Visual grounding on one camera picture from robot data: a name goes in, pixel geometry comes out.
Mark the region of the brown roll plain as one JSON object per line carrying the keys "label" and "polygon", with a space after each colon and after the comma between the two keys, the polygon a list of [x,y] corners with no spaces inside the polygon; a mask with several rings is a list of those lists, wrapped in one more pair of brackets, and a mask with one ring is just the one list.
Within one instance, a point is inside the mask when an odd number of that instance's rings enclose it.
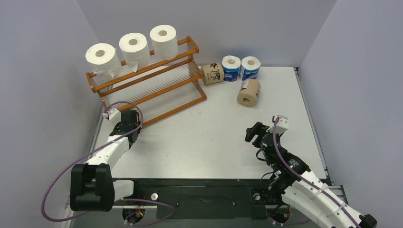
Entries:
{"label": "brown roll plain", "polygon": [[254,107],[257,104],[260,93],[260,82],[256,79],[246,79],[241,83],[237,101],[245,107]]}

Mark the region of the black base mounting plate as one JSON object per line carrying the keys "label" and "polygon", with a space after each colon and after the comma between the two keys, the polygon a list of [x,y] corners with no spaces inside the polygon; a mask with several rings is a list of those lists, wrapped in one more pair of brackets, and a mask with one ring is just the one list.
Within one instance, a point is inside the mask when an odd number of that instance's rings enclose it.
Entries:
{"label": "black base mounting plate", "polygon": [[120,206],[125,215],[155,206],[159,219],[267,219],[283,216],[284,196],[272,179],[94,178],[73,184],[70,204],[74,211]]}

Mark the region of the blue wrapped toilet roll left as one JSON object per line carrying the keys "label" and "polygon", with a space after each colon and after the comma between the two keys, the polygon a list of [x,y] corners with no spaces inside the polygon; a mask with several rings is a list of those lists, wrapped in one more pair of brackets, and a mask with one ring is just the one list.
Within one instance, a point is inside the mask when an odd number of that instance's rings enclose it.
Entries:
{"label": "blue wrapped toilet roll left", "polygon": [[224,80],[229,82],[236,81],[241,66],[241,60],[236,56],[228,55],[222,59],[221,65],[223,67]]}

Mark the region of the brown wrapped roll with cartoon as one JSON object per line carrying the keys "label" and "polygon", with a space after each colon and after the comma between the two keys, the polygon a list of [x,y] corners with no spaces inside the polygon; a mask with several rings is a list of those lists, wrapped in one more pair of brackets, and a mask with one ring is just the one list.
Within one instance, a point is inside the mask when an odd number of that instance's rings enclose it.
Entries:
{"label": "brown wrapped roll with cartoon", "polygon": [[215,84],[224,80],[224,71],[220,63],[203,65],[201,72],[204,85]]}

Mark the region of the white toilet paper roll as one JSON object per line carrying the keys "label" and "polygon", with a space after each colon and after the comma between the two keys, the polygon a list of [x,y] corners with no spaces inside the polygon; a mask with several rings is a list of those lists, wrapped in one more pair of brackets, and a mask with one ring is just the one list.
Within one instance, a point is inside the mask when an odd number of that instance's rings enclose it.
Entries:
{"label": "white toilet paper roll", "polygon": [[159,25],[151,29],[150,38],[154,54],[160,60],[173,59],[178,55],[176,29],[171,25]]}
{"label": "white toilet paper roll", "polygon": [[100,80],[110,81],[119,77],[122,72],[116,49],[110,44],[97,43],[91,46],[86,51],[85,58]]}
{"label": "white toilet paper roll", "polygon": [[126,65],[137,72],[151,62],[151,54],[146,37],[141,33],[128,33],[119,40]]}

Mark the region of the orange wooden tiered shelf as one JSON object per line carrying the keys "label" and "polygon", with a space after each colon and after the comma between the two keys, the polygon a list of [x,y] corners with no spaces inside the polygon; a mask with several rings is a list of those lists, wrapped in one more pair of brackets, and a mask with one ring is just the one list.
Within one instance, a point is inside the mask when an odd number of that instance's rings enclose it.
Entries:
{"label": "orange wooden tiered shelf", "polygon": [[94,72],[86,78],[92,92],[99,95],[104,108],[118,110],[140,107],[144,114],[143,126],[149,126],[207,99],[199,84],[202,72],[194,61],[199,47],[192,37],[178,41],[179,54],[170,60],[159,60],[150,52],[149,66],[134,72],[122,61],[121,75],[102,81]]}

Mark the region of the blue wrapped toilet roll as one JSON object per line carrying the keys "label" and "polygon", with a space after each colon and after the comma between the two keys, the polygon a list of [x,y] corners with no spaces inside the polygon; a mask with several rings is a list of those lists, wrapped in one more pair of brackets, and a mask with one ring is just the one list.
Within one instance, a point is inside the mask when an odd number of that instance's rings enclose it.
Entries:
{"label": "blue wrapped toilet roll", "polygon": [[236,81],[241,66],[241,60],[236,56],[228,55],[222,59],[221,65],[223,67],[224,80],[229,82]]}
{"label": "blue wrapped toilet roll", "polygon": [[241,60],[241,66],[239,71],[240,79],[256,79],[261,67],[261,62],[253,56],[245,57]]}

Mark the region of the blue wrapped toilet roll right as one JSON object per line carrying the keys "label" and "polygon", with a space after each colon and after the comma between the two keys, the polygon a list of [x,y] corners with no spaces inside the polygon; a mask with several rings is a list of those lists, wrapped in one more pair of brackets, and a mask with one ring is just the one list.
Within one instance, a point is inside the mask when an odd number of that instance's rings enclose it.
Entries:
{"label": "blue wrapped toilet roll right", "polygon": [[253,56],[245,57],[241,60],[241,66],[239,71],[240,79],[256,79],[261,67],[261,62]]}

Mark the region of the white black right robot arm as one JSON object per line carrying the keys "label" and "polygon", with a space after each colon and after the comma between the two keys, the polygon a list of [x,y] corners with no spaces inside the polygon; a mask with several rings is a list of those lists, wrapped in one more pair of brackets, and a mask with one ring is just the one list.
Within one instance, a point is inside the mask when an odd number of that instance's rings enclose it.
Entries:
{"label": "white black right robot arm", "polygon": [[377,220],[362,214],[341,200],[298,156],[280,142],[288,129],[286,121],[276,116],[273,126],[257,122],[246,130],[245,141],[263,153],[262,161],[272,168],[268,196],[297,209],[321,228],[375,228]]}

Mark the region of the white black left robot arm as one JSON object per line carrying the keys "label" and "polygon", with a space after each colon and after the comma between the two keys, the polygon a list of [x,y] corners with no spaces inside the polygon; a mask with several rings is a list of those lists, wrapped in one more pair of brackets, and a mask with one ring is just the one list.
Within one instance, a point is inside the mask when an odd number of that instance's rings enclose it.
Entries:
{"label": "white black left robot arm", "polygon": [[73,211],[104,211],[124,198],[129,204],[141,200],[142,191],[132,180],[113,180],[111,170],[137,140],[141,130],[140,114],[124,110],[110,133],[106,146],[83,164],[71,170],[70,208]]}

